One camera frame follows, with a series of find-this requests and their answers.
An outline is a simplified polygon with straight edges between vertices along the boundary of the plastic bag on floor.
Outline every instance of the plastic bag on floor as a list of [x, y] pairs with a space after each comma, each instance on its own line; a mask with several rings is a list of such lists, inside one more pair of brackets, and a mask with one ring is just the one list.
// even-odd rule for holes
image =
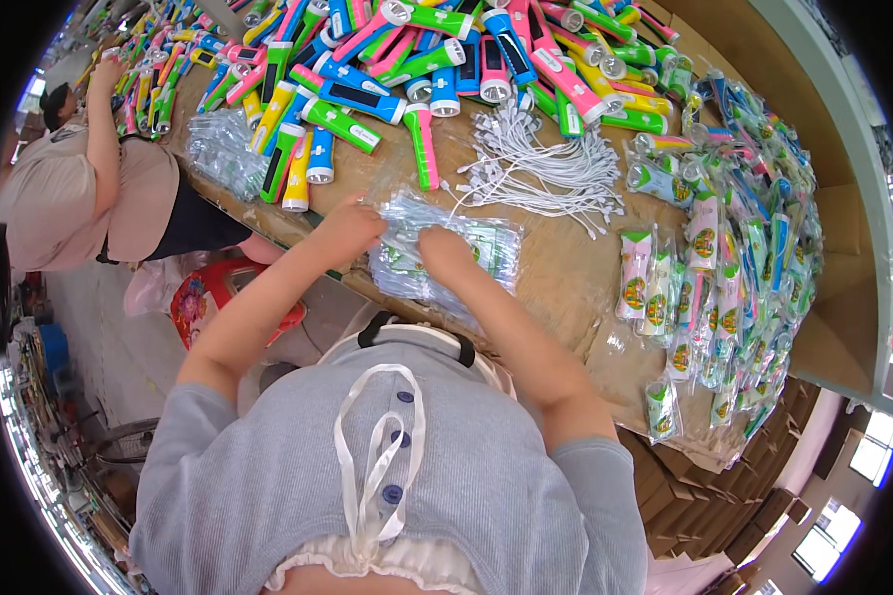
[[207, 265], [208, 256], [210, 252], [199, 250], [144, 262], [126, 288], [123, 300], [126, 316], [139, 316], [146, 312], [168, 314], [172, 297], [182, 281], [193, 270]]

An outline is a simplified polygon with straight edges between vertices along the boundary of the wall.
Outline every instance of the wall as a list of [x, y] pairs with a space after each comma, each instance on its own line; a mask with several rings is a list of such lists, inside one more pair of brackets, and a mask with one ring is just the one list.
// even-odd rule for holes
[[816, 475], [810, 476], [800, 496], [812, 508], [810, 515], [800, 525], [788, 521], [767, 544], [757, 557], [761, 571], [751, 581], [747, 592], [753, 593], [760, 589], [767, 579], [771, 579], [784, 595], [806, 595], [814, 588], [816, 583], [790, 555], [816, 523], [831, 496], [858, 517], [866, 516], [876, 488], [863, 475], [849, 468], [850, 459], [862, 437], [863, 434], [856, 430], [849, 432], [827, 480]]

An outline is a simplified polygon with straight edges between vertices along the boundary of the apron strap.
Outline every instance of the apron strap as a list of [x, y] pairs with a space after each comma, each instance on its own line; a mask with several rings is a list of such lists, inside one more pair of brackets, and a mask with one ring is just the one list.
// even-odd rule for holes
[[[367, 327], [357, 334], [357, 344], [362, 350], [374, 347], [374, 339], [377, 338], [377, 333], [393, 317], [394, 313], [386, 310], [381, 310], [374, 314]], [[476, 361], [476, 348], [473, 346], [473, 341], [456, 332], [451, 334], [460, 343], [460, 355], [456, 358], [457, 361], [464, 367], [473, 367], [473, 363]]]

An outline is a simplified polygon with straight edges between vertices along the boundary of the black hair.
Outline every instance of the black hair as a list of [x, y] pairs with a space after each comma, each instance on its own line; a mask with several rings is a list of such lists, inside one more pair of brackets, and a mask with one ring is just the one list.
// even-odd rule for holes
[[69, 95], [69, 85], [62, 84], [53, 92], [43, 91], [40, 96], [40, 109], [43, 110], [43, 121], [47, 123], [50, 132], [55, 132], [61, 125], [60, 110], [66, 104], [66, 96]]

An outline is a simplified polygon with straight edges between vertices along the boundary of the plastic bag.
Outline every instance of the plastic bag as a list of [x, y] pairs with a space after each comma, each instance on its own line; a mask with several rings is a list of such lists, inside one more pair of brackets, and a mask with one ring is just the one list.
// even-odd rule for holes
[[195, 168], [250, 201], [261, 194], [270, 157], [250, 149], [253, 131], [243, 110], [216, 110], [189, 120], [187, 151]]
[[193, 270], [208, 264], [210, 252], [199, 250], [159, 260], [146, 261], [136, 270], [126, 288], [126, 316], [147, 312], [169, 313], [172, 297]]
[[424, 300], [466, 324], [476, 321], [466, 306], [424, 269], [416, 243], [420, 230], [434, 225], [457, 232], [470, 244], [479, 265], [508, 292], [514, 293], [524, 229], [505, 219], [473, 219], [429, 205], [409, 188], [401, 188], [381, 205], [389, 227], [381, 245], [370, 250], [370, 272], [378, 289], [394, 297]]

